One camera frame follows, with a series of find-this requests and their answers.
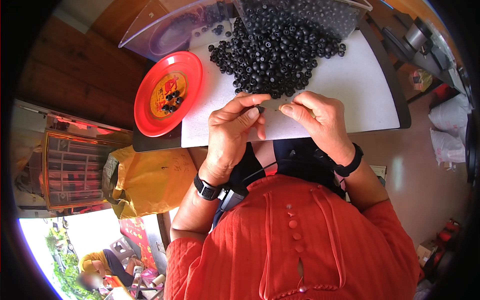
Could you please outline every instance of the green plant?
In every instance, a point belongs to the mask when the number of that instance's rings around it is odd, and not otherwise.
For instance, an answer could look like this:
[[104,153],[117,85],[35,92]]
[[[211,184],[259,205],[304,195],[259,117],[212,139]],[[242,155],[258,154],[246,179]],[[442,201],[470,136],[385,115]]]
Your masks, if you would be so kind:
[[103,300],[103,296],[96,291],[87,291],[81,288],[77,282],[77,276],[79,274],[78,267],[76,265],[66,265],[66,269],[62,272],[59,268],[59,265],[55,262],[53,263],[54,269],[53,273],[57,277],[61,285],[61,290],[67,295],[74,295],[78,300],[89,299],[89,300]]
[[63,232],[48,231],[48,235],[45,237],[45,242],[52,255],[59,254],[60,258],[65,266],[65,271],[62,271],[57,262],[53,263],[53,273],[58,279],[61,290],[67,295],[73,295],[78,300],[103,300],[103,296],[96,291],[87,291],[81,288],[77,282],[78,270],[78,257],[76,254],[63,253],[57,251],[57,243],[59,240],[66,240],[66,235]]
[[45,237],[45,242],[47,243],[50,253],[54,255],[57,249],[57,238],[53,235],[51,230],[48,231],[48,235]]

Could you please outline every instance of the cardboard box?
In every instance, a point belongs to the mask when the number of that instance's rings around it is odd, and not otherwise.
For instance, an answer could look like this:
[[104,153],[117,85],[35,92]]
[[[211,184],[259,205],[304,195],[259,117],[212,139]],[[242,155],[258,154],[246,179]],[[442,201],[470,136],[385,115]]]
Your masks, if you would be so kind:
[[437,251],[438,246],[435,245],[434,240],[426,240],[417,248],[417,257],[419,264],[423,268],[428,259]]

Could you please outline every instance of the woman's right hand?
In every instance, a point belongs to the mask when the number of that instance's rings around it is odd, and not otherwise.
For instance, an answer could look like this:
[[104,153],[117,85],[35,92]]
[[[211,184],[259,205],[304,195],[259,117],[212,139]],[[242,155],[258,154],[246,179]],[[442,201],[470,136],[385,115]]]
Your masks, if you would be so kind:
[[[315,118],[305,107],[313,111]],[[347,166],[352,162],[355,147],[347,136],[342,102],[306,91],[279,109],[305,127],[317,146],[337,164]]]

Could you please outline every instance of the yellow bag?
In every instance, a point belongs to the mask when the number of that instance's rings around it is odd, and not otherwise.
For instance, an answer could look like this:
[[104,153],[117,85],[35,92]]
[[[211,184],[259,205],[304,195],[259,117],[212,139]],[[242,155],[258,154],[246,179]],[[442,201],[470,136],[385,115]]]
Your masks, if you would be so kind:
[[197,171],[187,149],[137,153],[132,146],[111,153],[119,161],[112,197],[118,219],[167,212],[180,203]]

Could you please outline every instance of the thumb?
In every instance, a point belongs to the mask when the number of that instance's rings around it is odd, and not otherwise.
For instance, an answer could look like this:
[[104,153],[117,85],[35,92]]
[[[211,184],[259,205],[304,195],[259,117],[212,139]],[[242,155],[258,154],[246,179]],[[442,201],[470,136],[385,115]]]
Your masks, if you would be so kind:
[[233,127],[232,129],[236,132],[244,132],[258,120],[259,116],[260,112],[258,111],[258,108],[251,108],[243,113],[243,115],[230,122],[230,124]]
[[302,126],[309,132],[315,132],[320,126],[320,123],[311,116],[305,107],[301,105],[293,103],[284,104],[280,107],[280,110],[284,115],[289,116],[302,124]]

